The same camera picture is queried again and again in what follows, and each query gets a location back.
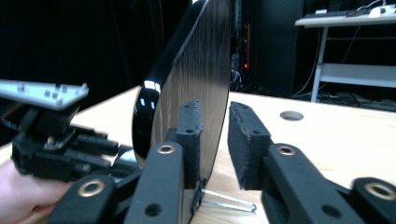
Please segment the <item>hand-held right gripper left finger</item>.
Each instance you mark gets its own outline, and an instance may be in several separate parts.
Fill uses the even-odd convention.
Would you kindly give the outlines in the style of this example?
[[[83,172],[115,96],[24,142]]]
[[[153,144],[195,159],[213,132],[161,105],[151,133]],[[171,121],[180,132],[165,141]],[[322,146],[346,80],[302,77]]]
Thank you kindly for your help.
[[[170,128],[166,140],[182,146],[184,161],[184,188],[195,189],[200,182],[200,148],[203,131],[202,107],[199,101],[190,101],[179,109],[177,126]]]

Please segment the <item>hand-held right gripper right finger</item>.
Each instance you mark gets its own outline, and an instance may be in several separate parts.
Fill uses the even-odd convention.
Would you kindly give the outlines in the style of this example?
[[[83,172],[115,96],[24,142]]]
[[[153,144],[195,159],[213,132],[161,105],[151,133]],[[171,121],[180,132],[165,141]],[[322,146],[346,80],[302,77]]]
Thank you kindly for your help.
[[[227,141],[241,189],[259,190],[263,187],[262,159],[272,143],[270,137],[250,106],[231,102]]]

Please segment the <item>black plate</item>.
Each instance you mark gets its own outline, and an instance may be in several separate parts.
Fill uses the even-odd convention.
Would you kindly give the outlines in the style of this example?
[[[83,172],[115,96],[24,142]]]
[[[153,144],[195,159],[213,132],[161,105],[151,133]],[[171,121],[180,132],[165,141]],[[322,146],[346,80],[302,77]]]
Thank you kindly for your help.
[[[190,224],[210,191],[206,185],[216,159],[226,116],[231,39],[230,0],[198,0],[145,78],[134,104],[134,153],[143,168],[125,224]],[[179,109],[202,107],[200,182],[184,188],[182,146],[166,140]]]

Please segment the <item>black computer tower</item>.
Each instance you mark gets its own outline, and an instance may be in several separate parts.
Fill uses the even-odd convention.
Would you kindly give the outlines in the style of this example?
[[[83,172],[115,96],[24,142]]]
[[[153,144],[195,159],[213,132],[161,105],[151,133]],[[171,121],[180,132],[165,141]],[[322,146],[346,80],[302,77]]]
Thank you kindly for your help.
[[[233,91],[290,97],[304,0],[233,0]]]

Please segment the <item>white metal desk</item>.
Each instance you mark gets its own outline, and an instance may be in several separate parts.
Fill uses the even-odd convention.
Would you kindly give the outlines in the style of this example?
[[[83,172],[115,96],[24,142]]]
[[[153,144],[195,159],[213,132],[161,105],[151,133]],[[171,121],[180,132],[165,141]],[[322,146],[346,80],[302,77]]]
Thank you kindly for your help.
[[[396,66],[323,62],[330,27],[382,24],[396,24],[396,13],[384,13],[378,16],[303,18],[295,22],[296,26],[322,29],[318,48],[318,61],[311,92],[312,103],[315,103],[318,99],[319,84],[321,82],[396,88]]]

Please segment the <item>black keyboard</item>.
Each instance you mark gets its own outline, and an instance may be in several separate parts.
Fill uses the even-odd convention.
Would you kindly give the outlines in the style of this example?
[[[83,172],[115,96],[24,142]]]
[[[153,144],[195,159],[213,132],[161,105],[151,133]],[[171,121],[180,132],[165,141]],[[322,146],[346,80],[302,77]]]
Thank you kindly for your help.
[[[328,17],[356,17],[361,15],[368,15],[370,11],[371,9],[360,9],[360,10],[327,11],[326,14],[308,13],[304,16],[304,19],[328,18]]]

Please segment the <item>white mouse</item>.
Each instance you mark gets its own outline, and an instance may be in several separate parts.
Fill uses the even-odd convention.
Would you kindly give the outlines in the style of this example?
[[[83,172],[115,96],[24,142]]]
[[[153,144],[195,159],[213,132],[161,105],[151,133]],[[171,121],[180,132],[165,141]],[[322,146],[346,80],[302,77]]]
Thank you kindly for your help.
[[[396,13],[396,5],[386,5],[381,7],[374,7],[370,13],[370,18],[379,18],[381,16],[391,15]]]

